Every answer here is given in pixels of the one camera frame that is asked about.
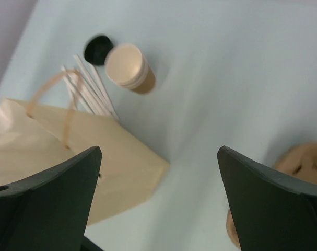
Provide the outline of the stack of brown paper cups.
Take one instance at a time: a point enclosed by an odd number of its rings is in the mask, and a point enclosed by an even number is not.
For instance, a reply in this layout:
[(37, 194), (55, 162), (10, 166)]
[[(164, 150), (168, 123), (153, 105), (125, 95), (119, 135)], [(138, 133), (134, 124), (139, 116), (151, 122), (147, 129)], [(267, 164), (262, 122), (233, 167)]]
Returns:
[(105, 73), (117, 86), (137, 94), (148, 94), (155, 87), (155, 75), (141, 50), (130, 43), (113, 48), (105, 60)]

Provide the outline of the beige paper takeout bag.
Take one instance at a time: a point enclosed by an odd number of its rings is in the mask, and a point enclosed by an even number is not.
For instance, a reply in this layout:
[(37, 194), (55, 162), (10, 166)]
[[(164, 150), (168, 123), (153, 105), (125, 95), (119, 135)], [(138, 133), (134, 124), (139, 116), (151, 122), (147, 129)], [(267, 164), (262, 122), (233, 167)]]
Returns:
[(109, 116), (43, 105), (40, 98), (77, 70), (58, 73), (30, 101), (0, 101), (0, 186), (24, 179), (98, 146), (102, 152), (88, 225), (103, 221), (146, 201), (154, 193), (169, 163)]

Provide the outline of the stack of black lids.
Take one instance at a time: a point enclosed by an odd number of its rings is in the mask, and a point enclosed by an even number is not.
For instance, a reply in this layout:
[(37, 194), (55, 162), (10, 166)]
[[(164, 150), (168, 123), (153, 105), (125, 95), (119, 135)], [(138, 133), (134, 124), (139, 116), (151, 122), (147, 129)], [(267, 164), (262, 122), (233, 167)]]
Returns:
[(114, 44), (109, 37), (97, 35), (87, 42), (83, 52), (84, 59), (94, 66), (102, 66), (113, 48)]

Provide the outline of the paper-wrapped straw, lowest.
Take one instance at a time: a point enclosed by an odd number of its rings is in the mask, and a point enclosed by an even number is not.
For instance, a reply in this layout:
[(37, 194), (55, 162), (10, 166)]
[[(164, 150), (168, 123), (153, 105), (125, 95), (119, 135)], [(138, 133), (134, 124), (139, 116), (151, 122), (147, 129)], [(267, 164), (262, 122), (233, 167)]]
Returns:
[(84, 107), (84, 109), (93, 114), (98, 114), (99, 110), (97, 110), (95, 100), (91, 96), (89, 90), (86, 88), (86, 86), (83, 84), (81, 89), (78, 89), (76, 86), (76, 83), (78, 81), (78, 76), (74, 73), (67, 73), (65, 77), (63, 77), (63, 80), (66, 84), (68, 94), (70, 98), (74, 98), (75, 96), (78, 97), (78, 101), (80, 104)]

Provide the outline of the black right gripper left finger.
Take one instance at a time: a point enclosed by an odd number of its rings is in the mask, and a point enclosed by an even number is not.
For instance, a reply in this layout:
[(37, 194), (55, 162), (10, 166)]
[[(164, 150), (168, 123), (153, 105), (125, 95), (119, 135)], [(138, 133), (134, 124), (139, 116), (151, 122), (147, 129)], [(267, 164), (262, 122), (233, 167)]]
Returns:
[(101, 160), (94, 146), (0, 186), (0, 250), (100, 250), (84, 232)]

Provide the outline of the paper-wrapped straw, separate long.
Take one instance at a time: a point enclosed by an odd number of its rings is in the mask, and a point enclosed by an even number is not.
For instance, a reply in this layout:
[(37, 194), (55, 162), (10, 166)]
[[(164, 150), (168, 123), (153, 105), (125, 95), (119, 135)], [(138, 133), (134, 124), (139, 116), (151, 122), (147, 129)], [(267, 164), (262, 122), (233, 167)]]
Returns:
[(77, 54), (73, 55), (73, 57), (76, 60), (80, 70), (84, 73), (84, 76), (87, 79), (90, 88), (95, 92), (96, 96), (98, 97), (99, 103), (101, 107), (104, 109), (104, 113), (106, 115), (111, 115), (116, 120), (119, 120), (119, 117), (114, 110), (112, 102), (109, 98), (109, 95), (105, 89), (103, 81), (96, 67), (91, 63), (87, 63), (90, 67), (89, 72), (85, 64)]

